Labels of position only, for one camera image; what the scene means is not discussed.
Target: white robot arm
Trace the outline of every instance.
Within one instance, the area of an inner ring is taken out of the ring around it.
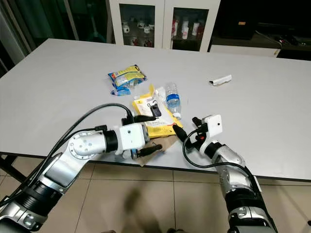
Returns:
[[[105,125],[99,126],[95,127],[96,132],[79,131],[70,137],[68,134],[73,129],[71,127],[62,137],[65,139],[56,143],[58,146],[52,149],[49,154],[51,156],[48,155],[44,163],[38,166],[36,174],[29,176],[32,180],[0,202],[0,233],[38,231],[48,218],[48,213],[76,180],[83,166],[95,155],[111,151],[121,155],[126,151],[136,158],[162,148],[161,145],[143,148],[149,141],[149,136],[146,126],[140,122],[155,118],[133,117],[129,109],[120,104],[96,107],[77,122],[107,106],[118,106],[127,111],[127,117],[122,119],[123,126],[113,130],[107,130]],[[52,156],[61,142],[67,139],[65,151]]]
[[[189,135],[177,125],[174,125],[173,129],[183,141],[183,154],[189,163],[200,168],[216,168],[229,213],[228,233],[277,233],[257,180],[245,166],[244,159],[227,145],[210,141],[210,137],[222,132],[220,115],[211,115],[203,119],[194,117],[192,121],[198,128]],[[198,135],[195,137],[196,141],[191,143],[190,136],[194,133]],[[211,165],[203,166],[191,161],[186,154],[186,148],[196,148],[211,160]]]

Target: black wire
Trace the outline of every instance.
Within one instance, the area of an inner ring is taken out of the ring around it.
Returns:
[[[259,35],[261,35],[261,36],[267,38],[267,39],[270,40],[270,41],[273,41],[273,42],[278,43],[278,44],[281,46],[281,50],[283,49],[283,43],[281,43],[281,42],[279,42],[279,41],[277,41],[277,40],[274,40],[274,39],[270,38],[269,36],[267,36],[267,35],[265,35],[265,34],[262,34],[262,33],[258,32],[258,31],[255,31],[255,32],[256,32],[257,34],[259,34]]]
[[[119,103],[106,103],[106,104],[102,104],[99,105],[91,110],[89,110],[88,112],[86,112],[82,117],[80,117],[63,135],[62,137],[55,143],[54,147],[51,149],[51,151],[49,152],[48,156],[31,172],[31,174],[19,185],[19,187],[10,195],[8,200],[13,200],[16,198],[16,195],[18,194],[18,191],[21,190],[23,187],[25,186],[31,186],[34,182],[36,182],[40,172],[42,171],[42,169],[44,168],[44,166],[46,165],[46,162],[52,157],[52,155],[66,142],[66,140],[68,140],[68,135],[69,133],[78,125],[80,124],[81,121],[83,121],[85,118],[87,118],[89,115],[91,115],[92,113],[96,112],[97,110],[100,110],[102,108],[105,107],[110,107],[110,106],[116,106],[116,107],[120,107],[123,108],[126,113],[127,116],[130,118],[131,122],[134,123],[134,118],[132,115],[132,112],[130,111],[129,108],[127,108],[126,106],[119,104]]]
[[[58,150],[58,148],[60,147],[62,141],[68,136],[68,134],[75,128],[77,127],[78,124],[80,124],[81,121],[83,121],[85,118],[87,118],[89,115],[91,115],[92,113],[96,112],[99,109],[105,108],[105,107],[110,107],[110,106],[117,106],[120,108],[123,108],[127,115],[131,118],[131,121],[134,123],[134,118],[133,115],[131,113],[131,111],[124,105],[119,104],[119,103],[106,103],[106,104],[102,104],[99,105],[93,109],[91,109],[90,111],[88,111],[87,113],[85,113],[82,117],[80,117],[64,134],[63,136],[57,141],[57,143],[54,145],[54,147],[52,148],[52,150],[50,151],[50,153],[48,154],[46,160],[43,162],[43,164],[41,165],[40,169],[38,170],[38,172],[35,174],[35,177],[32,179],[32,181],[30,182],[29,185],[31,185],[32,183],[35,182],[35,180],[38,178],[40,172],[42,171],[42,168],[44,167],[46,161]]]
[[[193,162],[193,161],[187,156],[187,154],[186,154],[186,142],[190,139],[190,137],[191,137],[194,133],[196,133],[196,132],[198,132],[198,131],[199,131],[199,129],[196,129],[196,130],[190,132],[190,134],[188,134],[188,136],[186,137],[186,139],[185,139],[184,142],[183,142],[183,154],[184,154],[185,159],[186,159],[191,165],[196,166],[196,167],[199,167],[199,168],[211,168],[211,167],[224,166],[224,165],[235,166],[235,167],[240,168],[242,171],[244,171],[244,172],[248,175],[249,180],[250,180],[250,183],[251,183],[251,185],[252,185],[252,187],[253,187],[253,189],[254,189],[254,191],[255,191],[255,194],[258,195],[258,196],[262,199],[262,201],[263,201],[263,197],[262,197],[261,192],[260,192],[260,190],[259,190],[259,188],[258,188],[258,185],[257,185],[257,183],[256,183],[256,181],[255,181],[255,178],[254,178],[253,174],[250,172],[250,170],[249,170],[247,167],[243,167],[243,166],[241,166],[241,165],[239,165],[239,164],[230,163],[230,162],[222,162],[222,163],[216,163],[216,164],[211,164],[211,165],[200,165],[200,164],[196,164],[195,162]],[[275,232],[277,233],[277,229],[276,229],[275,223],[274,223],[273,219],[271,218],[271,216],[269,215],[268,210],[267,210],[267,208],[266,208],[265,205],[264,205],[264,208],[265,208],[264,211],[266,212],[266,215],[268,216],[270,222],[272,223],[272,226],[273,226]]]
[[[2,201],[2,202],[0,203],[0,208],[1,208],[2,206],[6,205],[6,204],[8,204],[8,203],[10,203],[10,202],[12,202],[14,199],[16,199],[18,196],[20,196],[21,193],[22,193],[22,192],[17,193],[17,194],[14,195],[12,198],[9,197],[7,200]]]
[[[74,136],[76,133],[81,132],[81,131],[92,131],[92,130],[95,130],[95,128],[88,128],[88,129],[77,130],[77,131],[71,133],[69,136],[67,136],[67,137],[59,144],[59,146],[58,146],[58,148],[57,148],[56,150],[58,150],[62,145],[64,145],[64,144],[65,144],[72,136]],[[43,162],[44,162],[44,160],[29,174],[29,176],[28,176],[29,179],[30,179],[32,176],[34,176],[35,173],[38,172],[38,170],[39,170],[39,168],[42,166]],[[19,185],[19,187],[10,195],[9,198],[10,198],[10,199],[13,198],[14,195],[15,195],[19,190],[21,190],[22,188],[23,188],[23,183],[21,183],[21,184]]]

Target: table surface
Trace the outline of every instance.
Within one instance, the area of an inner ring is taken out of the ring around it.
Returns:
[[[177,84],[186,131],[194,129],[192,117],[221,114],[223,133],[213,139],[243,156],[253,174],[311,180],[311,65],[277,58],[48,39],[0,79],[0,151],[46,156],[89,109],[109,102],[130,106],[132,95],[110,95],[107,73],[133,64],[148,77],[137,92],[151,83]],[[229,83],[208,83],[228,74]],[[78,129],[120,125],[124,116],[122,109],[103,109]],[[190,157],[210,163],[196,152]],[[98,160],[137,164],[113,154]],[[179,141],[147,165],[197,169],[183,158]]]

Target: floor tile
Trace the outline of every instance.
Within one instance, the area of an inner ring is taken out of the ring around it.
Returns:
[[[278,232],[309,233],[311,187],[262,185],[262,195]]]
[[[28,176],[41,163],[40,158],[18,157],[14,161],[13,167],[23,175]]]
[[[5,175],[6,175],[6,172],[0,168],[0,176],[5,176]]]
[[[299,182],[299,181],[283,181],[274,179],[258,179],[260,185],[290,185],[290,186],[311,186],[310,182]]]
[[[212,174],[212,173],[202,173],[202,172],[174,171],[174,181],[219,183],[219,175]]]
[[[81,170],[78,179],[91,179],[93,170],[94,170],[94,163],[87,163]]]
[[[228,212],[215,183],[174,182],[176,227],[189,233],[227,232]]]
[[[173,203],[172,182],[91,180],[76,233],[165,233]]]
[[[172,181],[173,172],[156,168],[96,164],[92,179]]]
[[[30,172],[32,172],[41,161],[42,159],[38,158],[18,157],[14,161],[13,167],[15,167],[25,176],[28,176]],[[87,163],[80,172],[78,179],[90,179],[94,166],[94,163]]]
[[[2,159],[5,159],[6,158],[6,155],[2,155],[1,156]],[[6,175],[6,172],[3,171],[2,169],[0,169],[0,176],[5,176]]]
[[[2,181],[4,179],[5,176],[0,176],[0,185],[2,184]]]
[[[13,177],[6,176],[0,185],[0,200],[6,195],[10,195],[18,186],[20,182],[15,180]]]
[[[90,180],[76,180],[52,209],[40,233],[74,233]]]
[[[200,183],[219,183],[218,174],[174,171],[174,181],[177,182],[200,182]],[[260,185],[298,185],[311,186],[311,182],[284,181],[275,179],[258,179]]]

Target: brown paper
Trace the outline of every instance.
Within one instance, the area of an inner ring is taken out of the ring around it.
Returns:
[[[175,143],[175,141],[177,141],[177,136],[176,135],[172,135],[172,136],[167,136],[167,137],[158,137],[158,138],[154,138],[151,139],[145,147],[151,147],[154,146],[155,144],[161,144],[162,145],[162,149],[161,150],[157,150],[155,152],[153,152],[150,155],[144,156],[144,157],[140,157],[137,159],[137,162],[141,165],[144,166],[145,164],[147,164],[157,153],[159,152],[163,152],[166,149],[168,149],[169,147],[171,147],[171,145],[173,145]]]

